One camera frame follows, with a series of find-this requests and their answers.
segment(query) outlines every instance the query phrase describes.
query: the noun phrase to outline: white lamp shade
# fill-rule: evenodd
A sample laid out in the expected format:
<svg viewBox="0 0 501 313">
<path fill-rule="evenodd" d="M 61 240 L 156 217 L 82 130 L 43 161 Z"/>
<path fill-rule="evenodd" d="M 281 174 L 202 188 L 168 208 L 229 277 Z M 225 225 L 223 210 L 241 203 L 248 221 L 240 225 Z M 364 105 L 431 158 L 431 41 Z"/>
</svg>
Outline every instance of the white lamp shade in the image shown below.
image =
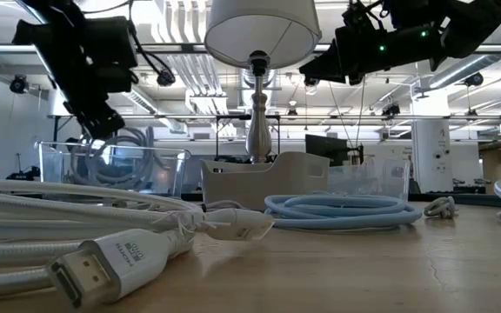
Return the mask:
<svg viewBox="0 0 501 313">
<path fill-rule="evenodd" d="M 271 69 L 298 63 L 322 37 L 314 0 L 214 0 L 204 44 L 217 60 L 248 68 L 260 50 Z"/>
</svg>

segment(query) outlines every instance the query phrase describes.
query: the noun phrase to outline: table surface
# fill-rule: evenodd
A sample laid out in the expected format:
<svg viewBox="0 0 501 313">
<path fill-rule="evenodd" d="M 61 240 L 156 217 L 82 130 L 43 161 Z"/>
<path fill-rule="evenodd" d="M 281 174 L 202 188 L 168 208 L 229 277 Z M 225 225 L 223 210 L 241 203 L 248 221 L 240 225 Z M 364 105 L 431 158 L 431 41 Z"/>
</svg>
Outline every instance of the table surface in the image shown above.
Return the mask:
<svg viewBox="0 0 501 313">
<path fill-rule="evenodd" d="M 154 282 L 97 312 L 501 312 L 501 223 L 461 206 L 455 221 L 263 241 L 198 236 Z M 67 312 L 53 290 L 0 299 L 4 312 Z"/>
</svg>

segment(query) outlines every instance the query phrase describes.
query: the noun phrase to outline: ceiling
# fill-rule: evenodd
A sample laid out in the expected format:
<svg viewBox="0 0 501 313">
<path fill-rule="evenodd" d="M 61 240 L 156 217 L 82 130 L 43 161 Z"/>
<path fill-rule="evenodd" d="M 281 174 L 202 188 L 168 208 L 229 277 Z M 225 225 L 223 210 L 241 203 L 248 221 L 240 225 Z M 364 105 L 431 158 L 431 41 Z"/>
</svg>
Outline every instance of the ceiling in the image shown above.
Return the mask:
<svg viewBox="0 0 501 313">
<path fill-rule="evenodd" d="M 79 4 L 85 10 L 97 10 L 121 2 L 122 0 L 84 0 L 83 2 L 79 2 Z M 150 3 L 152 1 L 139 1 L 138 6 L 151 5 Z M 321 42 L 329 43 L 333 38 L 334 29 L 343 25 L 341 14 L 345 10 L 347 1 L 317 0 L 316 3 L 318 19 L 323 32 Z M 111 14 L 124 14 L 124 10 L 125 8 L 112 11 Z M 147 11 L 144 12 L 145 10 L 141 9 L 134 14 L 139 38 L 143 43 L 155 43 L 156 41 L 150 33 L 151 24 L 155 22 L 155 18 L 149 15 Z M 36 22 L 32 16 L 22 10 L 16 3 L 12 1 L 0 1 L 0 43 L 10 43 L 19 19 L 24 19 L 31 23 Z M 390 21 L 387 18 L 384 20 L 384 25 L 391 28 Z M 489 37 L 487 42 L 501 43 L 500 38 L 501 26 Z M 438 68 L 438 72 L 445 70 L 456 62 L 460 61 L 455 59 L 446 60 Z M 150 67 L 142 58 L 140 58 L 139 64 L 140 66 L 136 69 L 136 73 L 143 77 L 139 87 L 149 98 L 156 102 L 161 112 L 193 114 L 185 105 L 186 87 L 181 79 L 178 79 L 177 83 L 172 87 L 160 88 L 157 86 L 156 76 L 151 72 Z M 271 94 L 269 114 L 287 114 L 287 110 L 290 108 L 289 101 L 294 100 L 297 102 L 297 112 L 301 116 L 305 114 L 337 114 L 337 106 L 341 113 L 350 115 L 370 114 L 371 112 L 379 115 L 381 109 L 389 102 L 387 96 L 392 93 L 392 99 L 399 102 L 402 114 L 405 115 L 409 114 L 411 94 L 408 86 L 400 84 L 410 83 L 415 77 L 427 77 L 436 74 L 430 71 L 428 62 L 424 61 L 400 66 L 389 71 L 372 73 L 365 81 L 364 90 L 360 85 L 350 86 L 347 84 L 321 82 L 317 87 L 316 94 L 306 96 L 303 84 L 301 83 L 302 77 L 298 75 L 298 65 L 296 64 L 277 72 L 275 90 Z M 239 70 L 219 62 L 215 62 L 215 67 L 223 91 L 227 96 L 227 109 L 229 112 L 241 113 L 247 110 L 248 106 L 245 107 L 244 105 L 244 97 L 248 96 L 249 93 L 241 92 Z M 464 86 L 452 85 L 446 89 L 452 114 L 466 112 L 471 104 L 471 107 L 480 105 L 480 110 L 484 114 L 501 115 L 501 104 L 491 106 L 488 110 L 484 109 L 486 103 L 491 103 L 501 98 L 501 61 L 480 72 L 484 76 L 484 84 L 481 87 L 471 88 L 469 96 L 467 96 L 467 90 Z M 50 89 L 45 69 L 36 55 L 0 55 L 0 80 L 10 80 L 14 74 L 27 74 L 30 83 L 36 86 L 39 85 L 43 89 Z M 122 114 L 140 114 L 136 106 L 124 97 L 113 97 L 110 103 Z M 339 121 L 312 120 L 306 122 L 326 125 L 341 124 Z M 301 124 L 304 121 L 287 121 L 287 123 Z M 381 124 L 380 122 L 366 122 L 366 124 L 368 123 Z M 465 122 L 461 121 L 453 123 L 457 123 L 458 125 L 465 124 Z M 480 123 L 477 125 L 477 130 L 489 129 L 498 123 L 499 121 Z"/>
</svg>

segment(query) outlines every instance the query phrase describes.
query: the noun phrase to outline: table lamp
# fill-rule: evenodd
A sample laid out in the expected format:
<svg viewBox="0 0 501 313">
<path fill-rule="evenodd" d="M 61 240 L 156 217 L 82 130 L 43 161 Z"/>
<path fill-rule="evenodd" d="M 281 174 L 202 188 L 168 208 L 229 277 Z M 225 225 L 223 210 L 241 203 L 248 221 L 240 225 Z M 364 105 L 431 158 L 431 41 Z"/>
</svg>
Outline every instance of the table lamp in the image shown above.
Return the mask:
<svg viewBox="0 0 501 313">
<path fill-rule="evenodd" d="M 267 69 L 305 59 L 321 38 L 314 0 L 214 0 L 204 45 L 222 63 L 251 68 L 256 78 L 246 149 L 253 163 L 271 152 L 262 92 Z"/>
</svg>

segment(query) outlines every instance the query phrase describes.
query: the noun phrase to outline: wooden table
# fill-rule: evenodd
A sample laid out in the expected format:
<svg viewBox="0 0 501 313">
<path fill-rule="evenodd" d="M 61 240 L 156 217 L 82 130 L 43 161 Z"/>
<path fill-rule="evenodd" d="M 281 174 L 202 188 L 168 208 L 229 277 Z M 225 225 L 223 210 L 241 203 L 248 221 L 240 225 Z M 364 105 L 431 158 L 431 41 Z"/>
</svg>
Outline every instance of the wooden table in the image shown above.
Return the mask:
<svg viewBox="0 0 501 313">
<path fill-rule="evenodd" d="M 500 312 L 501 223 L 492 208 L 400 230 L 261 242 L 197 238 L 153 283 L 97 312 Z M 53 290 L 0 299 L 4 312 L 67 312 Z"/>
</svg>

